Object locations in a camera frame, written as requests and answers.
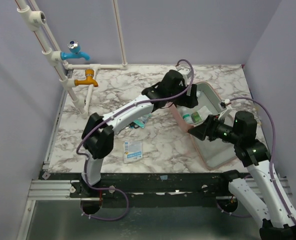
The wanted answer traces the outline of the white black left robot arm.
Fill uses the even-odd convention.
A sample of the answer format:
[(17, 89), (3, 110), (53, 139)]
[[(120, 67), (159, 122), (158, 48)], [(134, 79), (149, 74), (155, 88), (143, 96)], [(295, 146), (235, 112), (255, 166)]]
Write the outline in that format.
[(142, 90), (141, 94), (121, 108), (98, 115), (93, 113), (82, 134), (80, 147), (86, 150), (82, 178), (90, 186), (101, 179), (101, 167), (114, 147), (114, 136), (138, 118), (151, 114), (166, 105), (193, 108), (197, 106), (194, 71), (182, 68), (169, 70), (162, 81)]

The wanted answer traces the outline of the green medicine box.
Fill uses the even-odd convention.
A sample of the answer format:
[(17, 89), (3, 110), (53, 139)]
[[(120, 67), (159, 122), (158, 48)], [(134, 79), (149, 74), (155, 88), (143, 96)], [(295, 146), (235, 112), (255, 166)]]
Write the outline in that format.
[(190, 116), (194, 124), (202, 121), (202, 117), (199, 115), (197, 111), (192, 113)]

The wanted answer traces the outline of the white blue gauze packet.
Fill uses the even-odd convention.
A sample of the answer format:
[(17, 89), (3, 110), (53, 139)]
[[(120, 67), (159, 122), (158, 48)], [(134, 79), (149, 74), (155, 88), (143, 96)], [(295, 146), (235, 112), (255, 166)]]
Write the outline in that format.
[(125, 141), (123, 149), (123, 159), (125, 163), (133, 163), (143, 158), (141, 141)]

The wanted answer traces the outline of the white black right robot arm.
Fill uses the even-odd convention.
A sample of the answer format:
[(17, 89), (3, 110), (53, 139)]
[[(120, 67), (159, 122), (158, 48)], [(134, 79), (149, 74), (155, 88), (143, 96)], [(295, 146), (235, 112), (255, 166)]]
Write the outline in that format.
[(238, 111), (232, 126), (209, 115), (188, 132), (199, 140), (221, 139), (233, 144), (237, 158), (255, 181), (261, 197), (236, 170), (222, 173), (222, 185), (243, 204), (259, 227), (263, 240), (296, 240), (296, 210), (287, 197), (266, 146), (256, 139), (257, 121), (252, 113)]

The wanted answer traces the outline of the clear teal plastic packet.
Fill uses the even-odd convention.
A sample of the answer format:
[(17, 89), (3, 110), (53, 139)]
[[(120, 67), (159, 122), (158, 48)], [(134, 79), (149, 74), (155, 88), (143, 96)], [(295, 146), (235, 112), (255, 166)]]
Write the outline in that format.
[(146, 123), (148, 122), (148, 120), (150, 118), (151, 118), (151, 114), (147, 114), (147, 115), (139, 117), (138, 119), (134, 120), (133, 122), (135, 122), (137, 125), (139, 125), (141, 129), (144, 129)]

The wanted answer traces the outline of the clear plastic bandage bag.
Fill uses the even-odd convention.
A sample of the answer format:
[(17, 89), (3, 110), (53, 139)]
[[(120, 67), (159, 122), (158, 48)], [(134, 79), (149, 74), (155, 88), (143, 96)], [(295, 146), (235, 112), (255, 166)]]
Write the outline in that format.
[(208, 117), (209, 115), (212, 114), (212, 112), (211, 112), (206, 106), (203, 106), (202, 108), (200, 108), (200, 109), (198, 110), (198, 114), (199, 114), (201, 120), (204, 121), (204, 120), (207, 119), (207, 117)]

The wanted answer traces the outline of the white blue tube bottle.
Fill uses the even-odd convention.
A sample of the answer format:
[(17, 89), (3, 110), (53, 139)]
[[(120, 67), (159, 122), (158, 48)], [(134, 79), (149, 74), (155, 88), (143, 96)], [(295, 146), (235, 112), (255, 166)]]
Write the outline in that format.
[(196, 97), (197, 97), (197, 99), (199, 99), (199, 98), (201, 97), (201, 95), (202, 95), (202, 91), (197, 91), (197, 92), (196, 92)]

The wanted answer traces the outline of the white bottle green label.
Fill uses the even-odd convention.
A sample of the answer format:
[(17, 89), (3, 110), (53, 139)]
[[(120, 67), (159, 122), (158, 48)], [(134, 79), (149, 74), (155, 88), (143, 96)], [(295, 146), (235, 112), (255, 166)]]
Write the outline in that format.
[(181, 116), (183, 118), (183, 120), (187, 123), (187, 124), (190, 124), (192, 125), (193, 124), (193, 120), (192, 120), (192, 117), (188, 111), (187, 108), (183, 107), (182, 110), (181, 110)]

